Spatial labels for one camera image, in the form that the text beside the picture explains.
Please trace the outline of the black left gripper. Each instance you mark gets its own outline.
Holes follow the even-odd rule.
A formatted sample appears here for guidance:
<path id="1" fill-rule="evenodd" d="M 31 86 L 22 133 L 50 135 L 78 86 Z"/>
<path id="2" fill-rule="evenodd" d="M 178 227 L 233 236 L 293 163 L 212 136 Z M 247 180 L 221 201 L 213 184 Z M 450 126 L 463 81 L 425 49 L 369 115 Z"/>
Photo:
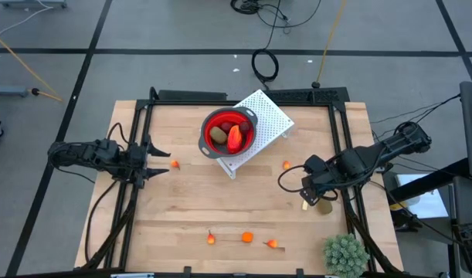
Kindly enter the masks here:
<path id="1" fill-rule="evenodd" d="M 140 143 L 130 142 L 127 147 L 127 158 L 129 173 L 127 174 L 127 182 L 134 185 L 135 188 L 143 189 L 144 181 L 150 178 L 169 172 L 164 168 L 147 168 L 148 155 L 153 157 L 170 157 L 170 153 L 157 149 L 148 135 L 145 140 Z"/>

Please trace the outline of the dark grey panel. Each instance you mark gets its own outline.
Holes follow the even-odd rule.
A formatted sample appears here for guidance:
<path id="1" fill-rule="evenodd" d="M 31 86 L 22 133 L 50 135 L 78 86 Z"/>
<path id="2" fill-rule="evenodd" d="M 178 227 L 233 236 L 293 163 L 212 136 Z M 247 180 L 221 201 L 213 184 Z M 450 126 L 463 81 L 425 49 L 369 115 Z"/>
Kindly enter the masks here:
<path id="1" fill-rule="evenodd" d="M 472 179 L 460 176 L 453 179 L 453 200 L 452 226 L 472 225 Z"/>

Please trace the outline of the orange red mango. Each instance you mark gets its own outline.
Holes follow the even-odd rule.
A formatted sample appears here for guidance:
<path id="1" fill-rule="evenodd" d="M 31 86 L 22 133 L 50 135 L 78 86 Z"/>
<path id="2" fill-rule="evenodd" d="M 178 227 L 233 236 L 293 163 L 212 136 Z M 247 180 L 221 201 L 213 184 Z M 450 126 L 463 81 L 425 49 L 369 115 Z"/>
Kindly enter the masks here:
<path id="1" fill-rule="evenodd" d="M 239 152 L 243 144 L 243 134 L 239 129 L 239 125 L 234 125 L 229 130 L 227 137 L 227 149 L 230 154 Z"/>

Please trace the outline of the black keyboard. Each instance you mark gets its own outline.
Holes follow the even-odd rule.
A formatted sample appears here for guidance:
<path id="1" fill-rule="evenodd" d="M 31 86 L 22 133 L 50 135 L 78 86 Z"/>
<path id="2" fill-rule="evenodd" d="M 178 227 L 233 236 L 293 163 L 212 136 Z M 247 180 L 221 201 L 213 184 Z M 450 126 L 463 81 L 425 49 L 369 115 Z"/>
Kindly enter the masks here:
<path id="1" fill-rule="evenodd" d="M 456 240 L 460 242 L 460 254 L 464 261 L 464 270 L 472 274 L 472 223 L 453 226 Z"/>

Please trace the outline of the black diagonal beam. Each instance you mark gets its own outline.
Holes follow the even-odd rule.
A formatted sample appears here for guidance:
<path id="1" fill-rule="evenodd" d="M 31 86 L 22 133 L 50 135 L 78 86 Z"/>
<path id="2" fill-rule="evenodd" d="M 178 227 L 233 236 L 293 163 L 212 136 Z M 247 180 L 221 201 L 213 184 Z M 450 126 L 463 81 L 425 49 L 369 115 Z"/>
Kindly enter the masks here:
<path id="1" fill-rule="evenodd" d="M 467 158 L 449 164 L 424 177 L 418 178 L 387 193 L 389 204 L 402 202 L 418 195 L 431 192 L 452 182 L 455 177 L 471 178 Z"/>

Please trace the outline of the grey stand base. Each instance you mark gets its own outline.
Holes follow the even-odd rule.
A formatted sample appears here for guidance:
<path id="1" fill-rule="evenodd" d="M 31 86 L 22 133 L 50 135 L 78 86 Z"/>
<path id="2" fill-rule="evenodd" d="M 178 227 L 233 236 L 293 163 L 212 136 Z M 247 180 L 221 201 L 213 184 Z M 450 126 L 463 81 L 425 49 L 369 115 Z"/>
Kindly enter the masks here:
<path id="1" fill-rule="evenodd" d="M 0 86 L 0 96 L 27 97 L 28 90 L 24 86 Z"/>
<path id="2" fill-rule="evenodd" d="M 43 7 L 43 8 L 66 8 L 66 0 L 0 0 L 0 5 L 5 8 L 30 8 L 30 7 Z"/>

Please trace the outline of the black flat bar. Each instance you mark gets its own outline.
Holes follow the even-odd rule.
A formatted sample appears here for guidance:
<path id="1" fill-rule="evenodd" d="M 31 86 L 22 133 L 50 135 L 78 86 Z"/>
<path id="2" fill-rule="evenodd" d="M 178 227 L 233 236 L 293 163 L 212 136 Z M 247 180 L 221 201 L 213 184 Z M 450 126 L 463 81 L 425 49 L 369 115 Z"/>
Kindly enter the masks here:
<path id="1" fill-rule="evenodd" d="M 159 100 L 227 100 L 226 93 L 188 91 L 188 90 L 159 90 Z"/>

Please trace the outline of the white perforated metal stand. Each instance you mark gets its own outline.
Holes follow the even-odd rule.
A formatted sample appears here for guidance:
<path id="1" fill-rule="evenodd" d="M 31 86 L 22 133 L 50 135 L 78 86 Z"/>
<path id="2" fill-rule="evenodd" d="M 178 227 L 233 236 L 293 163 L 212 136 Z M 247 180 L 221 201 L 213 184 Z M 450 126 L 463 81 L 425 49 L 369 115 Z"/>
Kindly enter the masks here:
<path id="1" fill-rule="evenodd" d="M 256 138 L 252 146 L 235 157 L 217 158 L 217 162 L 231 179 L 236 170 L 271 145 L 278 137 L 287 137 L 294 122 L 262 91 L 257 90 L 238 102 L 234 108 L 242 107 L 257 118 Z"/>

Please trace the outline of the green artificial plant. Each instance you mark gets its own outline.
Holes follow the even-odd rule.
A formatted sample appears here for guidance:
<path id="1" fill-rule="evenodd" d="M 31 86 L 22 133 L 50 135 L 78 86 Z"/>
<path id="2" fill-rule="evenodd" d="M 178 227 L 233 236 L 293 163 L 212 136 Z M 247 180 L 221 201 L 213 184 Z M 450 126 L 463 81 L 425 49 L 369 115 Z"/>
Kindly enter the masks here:
<path id="1" fill-rule="evenodd" d="M 365 247 L 352 234 L 328 237 L 323 254 L 326 270 L 339 278 L 359 278 L 369 260 Z"/>

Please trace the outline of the brown kiwi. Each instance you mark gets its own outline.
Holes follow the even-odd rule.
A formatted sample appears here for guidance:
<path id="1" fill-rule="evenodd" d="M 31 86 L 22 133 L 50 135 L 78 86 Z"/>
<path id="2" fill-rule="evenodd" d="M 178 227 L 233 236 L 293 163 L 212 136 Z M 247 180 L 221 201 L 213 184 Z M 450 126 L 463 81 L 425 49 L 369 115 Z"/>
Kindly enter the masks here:
<path id="1" fill-rule="evenodd" d="M 212 141 L 217 144 L 225 144 L 227 142 L 227 134 L 220 127 L 212 127 L 209 131 Z"/>
<path id="2" fill-rule="evenodd" d="M 321 215 L 328 215 L 333 211 L 331 201 L 321 198 L 316 204 L 317 210 Z"/>

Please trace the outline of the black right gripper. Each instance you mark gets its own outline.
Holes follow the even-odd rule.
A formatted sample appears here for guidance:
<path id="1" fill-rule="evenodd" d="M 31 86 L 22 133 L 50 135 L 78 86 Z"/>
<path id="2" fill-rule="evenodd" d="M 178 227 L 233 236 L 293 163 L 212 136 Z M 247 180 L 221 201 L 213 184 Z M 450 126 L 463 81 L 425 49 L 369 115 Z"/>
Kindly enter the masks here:
<path id="1" fill-rule="evenodd" d="M 304 162 L 304 171 L 307 173 L 301 179 L 302 189 L 300 196 L 310 206 L 315 206 L 321 199 L 336 201 L 338 193 L 331 185 L 334 178 L 325 162 L 317 155 L 311 155 Z"/>

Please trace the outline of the black perforated frame plate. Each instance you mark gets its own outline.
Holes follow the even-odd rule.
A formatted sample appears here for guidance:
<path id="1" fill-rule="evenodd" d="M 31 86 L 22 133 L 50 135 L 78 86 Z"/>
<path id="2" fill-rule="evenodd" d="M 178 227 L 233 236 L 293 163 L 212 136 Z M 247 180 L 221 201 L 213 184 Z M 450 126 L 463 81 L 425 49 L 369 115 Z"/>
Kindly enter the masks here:
<path id="1" fill-rule="evenodd" d="M 345 103 L 350 102 L 346 87 L 264 90 L 263 92 L 277 106 L 333 106 L 337 110 L 344 111 Z"/>

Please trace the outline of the red collapsible colander bowl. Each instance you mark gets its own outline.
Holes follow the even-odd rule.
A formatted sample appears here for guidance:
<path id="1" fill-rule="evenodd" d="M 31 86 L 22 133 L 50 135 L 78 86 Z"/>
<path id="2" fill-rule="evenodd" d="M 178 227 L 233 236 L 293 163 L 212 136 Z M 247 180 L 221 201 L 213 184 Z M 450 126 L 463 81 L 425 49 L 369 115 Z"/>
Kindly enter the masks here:
<path id="1" fill-rule="evenodd" d="M 212 127 L 220 127 L 224 122 L 231 122 L 234 125 L 239 125 L 241 122 L 247 121 L 250 123 L 251 130 L 248 134 L 243 135 L 243 144 L 239 152 L 230 154 L 227 149 L 227 142 L 225 144 L 217 144 L 212 141 L 209 136 L 209 131 Z M 211 112 L 204 120 L 201 127 L 201 134 L 199 138 L 199 150 L 211 159 L 234 157 L 247 151 L 253 144 L 256 138 L 256 124 L 257 118 L 252 116 L 252 112 L 245 112 L 240 108 L 221 108 Z"/>

